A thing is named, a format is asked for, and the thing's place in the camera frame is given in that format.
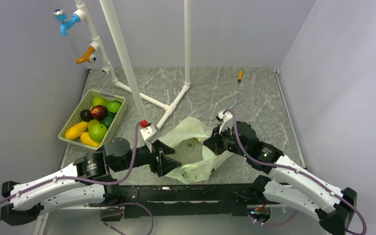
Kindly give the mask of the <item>light green plastic bag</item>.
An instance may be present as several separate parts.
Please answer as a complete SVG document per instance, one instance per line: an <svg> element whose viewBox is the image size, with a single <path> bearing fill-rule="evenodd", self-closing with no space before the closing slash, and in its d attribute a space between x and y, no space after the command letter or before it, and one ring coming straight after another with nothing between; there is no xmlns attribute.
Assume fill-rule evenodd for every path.
<svg viewBox="0 0 376 235"><path fill-rule="evenodd" d="M203 145L211 137L213 128L200 120L187 117L159 140L175 150L170 158L181 162L181 166L166 175L183 184L196 184L206 181L211 174L232 156L225 151L215 155L215 152Z"/></svg>

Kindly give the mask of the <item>bright green fake apple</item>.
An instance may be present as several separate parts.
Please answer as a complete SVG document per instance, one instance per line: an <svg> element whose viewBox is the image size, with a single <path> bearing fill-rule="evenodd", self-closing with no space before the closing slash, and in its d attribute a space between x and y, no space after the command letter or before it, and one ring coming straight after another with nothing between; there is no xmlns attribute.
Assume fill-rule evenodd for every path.
<svg viewBox="0 0 376 235"><path fill-rule="evenodd" d="M89 130L89 137L93 141L102 142L105 135L107 134L107 127L103 124L94 124Z"/></svg>

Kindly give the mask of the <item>dark red fake apple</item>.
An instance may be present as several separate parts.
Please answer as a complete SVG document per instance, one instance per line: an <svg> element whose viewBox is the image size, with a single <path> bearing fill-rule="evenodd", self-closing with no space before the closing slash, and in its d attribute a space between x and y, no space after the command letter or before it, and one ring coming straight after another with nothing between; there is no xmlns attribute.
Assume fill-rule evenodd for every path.
<svg viewBox="0 0 376 235"><path fill-rule="evenodd" d="M108 111L105 106L96 105L90 110L90 114L94 119L103 120L108 115Z"/></svg>

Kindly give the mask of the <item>yellow fake lemon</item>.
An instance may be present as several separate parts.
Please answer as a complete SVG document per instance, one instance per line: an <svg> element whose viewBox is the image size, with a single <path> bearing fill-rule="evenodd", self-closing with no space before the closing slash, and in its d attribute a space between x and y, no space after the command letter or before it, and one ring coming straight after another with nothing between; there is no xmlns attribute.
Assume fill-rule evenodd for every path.
<svg viewBox="0 0 376 235"><path fill-rule="evenodd" d="M88 129L87 126L88 126L88 123L85 121L77 123L76 125L72 126L66 131L64 138L71 140L71 141L79 138L82 133L87 131Z"/></svg>

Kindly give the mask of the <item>yellow fake starfruit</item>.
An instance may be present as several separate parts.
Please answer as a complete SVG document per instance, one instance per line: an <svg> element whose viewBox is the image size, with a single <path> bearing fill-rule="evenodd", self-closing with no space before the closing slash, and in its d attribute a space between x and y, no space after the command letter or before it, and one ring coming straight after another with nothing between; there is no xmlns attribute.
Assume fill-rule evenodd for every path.
<svg viewBox="0 0 376 235"><path fill-rule="evenodd" d="M100 122L96 119L93 119L87 123L87 129L90 130L95 124L100 124Z"/></svg>

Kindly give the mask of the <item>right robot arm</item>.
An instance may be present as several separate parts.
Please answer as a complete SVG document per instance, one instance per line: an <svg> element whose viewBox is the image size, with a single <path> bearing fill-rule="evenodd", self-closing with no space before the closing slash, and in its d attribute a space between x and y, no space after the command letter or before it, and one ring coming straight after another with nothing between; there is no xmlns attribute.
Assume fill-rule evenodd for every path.
<svg viewBox="0 0 376 235"><path fill-rule="evenodd" d="M217 126L203 145L215 155L228 151L243 156L253 169L264 173L251 184L250 196L254 202L287 205L311 216L332 235L349 232L356 191L320 180L275 146L260 141L249 124L238 121L236 127L224 131Z"/></svg>

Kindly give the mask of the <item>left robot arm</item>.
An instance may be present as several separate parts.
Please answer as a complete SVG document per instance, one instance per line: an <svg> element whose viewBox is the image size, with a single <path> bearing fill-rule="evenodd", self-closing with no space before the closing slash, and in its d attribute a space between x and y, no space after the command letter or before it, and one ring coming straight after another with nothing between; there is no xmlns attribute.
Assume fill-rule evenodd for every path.
<svg viewBox="0 0 376 235"><path fill-rule="evenodd" d="M148 165L151 172L162 177L182 165L170 157L175 152L160 140L151 148L144 145L132 149L128 140L116 138L41 179L3 183L1 194L9 203L0 208L0 219L19 226L35 221L41 214L80 204L120 204L126 196L120 189L123 180L114 179L111 171L126 171L128 177L133 168Z"/></svg>

